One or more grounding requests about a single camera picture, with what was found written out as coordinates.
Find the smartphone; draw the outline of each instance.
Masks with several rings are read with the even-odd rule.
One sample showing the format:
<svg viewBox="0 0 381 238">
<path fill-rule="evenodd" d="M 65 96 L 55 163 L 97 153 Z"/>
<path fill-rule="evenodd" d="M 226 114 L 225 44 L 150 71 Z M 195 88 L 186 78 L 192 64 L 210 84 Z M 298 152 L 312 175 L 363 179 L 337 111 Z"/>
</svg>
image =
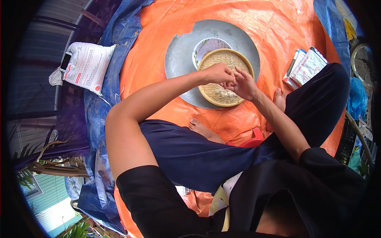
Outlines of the smartphone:
<svg viewBox="0 0 381 238">
<path fill-rule="evenodd" d="M 73 53 L 66 52 L 64 59 L 62 60 L 61 66 L 59 67 L 59 70 L 62 72 L 66 72 L 67 65 L 69 64 L 69 61 L 72 57 Z"/>
</svg>

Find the hand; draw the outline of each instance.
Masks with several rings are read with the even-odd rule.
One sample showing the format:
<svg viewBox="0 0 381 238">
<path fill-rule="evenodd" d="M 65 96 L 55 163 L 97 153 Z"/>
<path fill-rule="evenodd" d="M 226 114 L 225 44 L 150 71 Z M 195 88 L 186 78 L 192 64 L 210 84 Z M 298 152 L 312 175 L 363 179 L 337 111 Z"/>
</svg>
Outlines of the hand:
<svg viewBox="0 0 381 238">
<path fill-rule="evenodd" d="M 225 83 L 226 86 L 230 87 L 232 83 L 235 84 L 233 71 L 224 63 L 213 64 L 200 72 L 203 73 L 203 85 L 208 83 Z"/>
<path fill-rule="evenodd" d="M 253 96 L 258 93 L 257 85 L 253 77 L 243 69 L 235 67 L 236 71 L 233 71 L 235 79 L 235 84 L 228 86 L 227 84 L 220 83 L 219 85 L 225 89 L 233 91 L 235 94 L 248 101 L 253 100 Z"/>
</svg>

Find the person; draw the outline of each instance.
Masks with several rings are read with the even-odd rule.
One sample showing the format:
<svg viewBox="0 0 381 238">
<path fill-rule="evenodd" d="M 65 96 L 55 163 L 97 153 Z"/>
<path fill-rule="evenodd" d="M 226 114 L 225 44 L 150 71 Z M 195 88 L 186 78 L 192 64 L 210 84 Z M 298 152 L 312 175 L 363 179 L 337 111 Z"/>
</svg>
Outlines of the person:
<svg viewBox="0 0 381 238">
<path fill-rule="evenodd" d="M 208 83 L 253 103 L 274 132 L 256 148 L 241 148 L 195 119 L 189 128 L 146 120 Z M 338 237 L 363 179 L 319 147 L 349 89 L 343 66 L 332 63 L 287 96 L 277 89 L 273 103 L 247 72 L 219 63 L 146 86 L 115 105 L 105 123 L 110 168 L 143 236 Z M 210 216 L 188 209 L 173 184 L 213 193 Z"/>
</svg>

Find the white bowl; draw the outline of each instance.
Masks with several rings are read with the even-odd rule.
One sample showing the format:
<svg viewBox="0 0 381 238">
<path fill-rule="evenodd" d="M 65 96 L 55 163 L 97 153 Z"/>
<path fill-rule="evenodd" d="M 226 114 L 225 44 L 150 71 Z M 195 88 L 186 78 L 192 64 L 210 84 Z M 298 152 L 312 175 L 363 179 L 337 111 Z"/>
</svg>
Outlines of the white bowl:
<svg viewBox="0 0 381 238">
<path fill-rule="evenodd" d="M 193 49 L 192 52 L 192 62 L 194 67 L 197 69 L 199 63 L 205 54 L 217 50 L 217 49 L 231 49 L 232 47 L 224 40 L 216 37 L 209 37 L 200 41 Z"/>
</svg>

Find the foot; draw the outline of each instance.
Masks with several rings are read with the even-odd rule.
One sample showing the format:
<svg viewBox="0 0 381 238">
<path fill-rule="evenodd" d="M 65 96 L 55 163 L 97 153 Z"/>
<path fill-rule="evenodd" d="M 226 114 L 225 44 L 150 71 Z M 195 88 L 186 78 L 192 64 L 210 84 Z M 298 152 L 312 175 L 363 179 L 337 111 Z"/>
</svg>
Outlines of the foot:
<svg viewBox="0 0 381 238">
<path fill-rule="evenodd" d="M 225 142 L 219 137 L 216 133 L 209 130 L 206 126 L 204 126 L 201 122 L 197 121 L 195 118 L 192 118 L 189 123 L 189 128 L 192 131 L 197 132 L 198 134 L 206 137 L 208 140 L 225 144 Z"/>
<path fill-rule="evenodd" d="M 280 88 L 277 88 L 275 90 L 275 95 L 274 95 L 274 104 L 282 111 L 285 112 L 286 110 L 286 93 L 282 93 L 282 90 Z M 268 132 L 274 132 L 272 126 L 270 125 L 269 122 L 266 124 L 266 130 Z"/>
</svg>

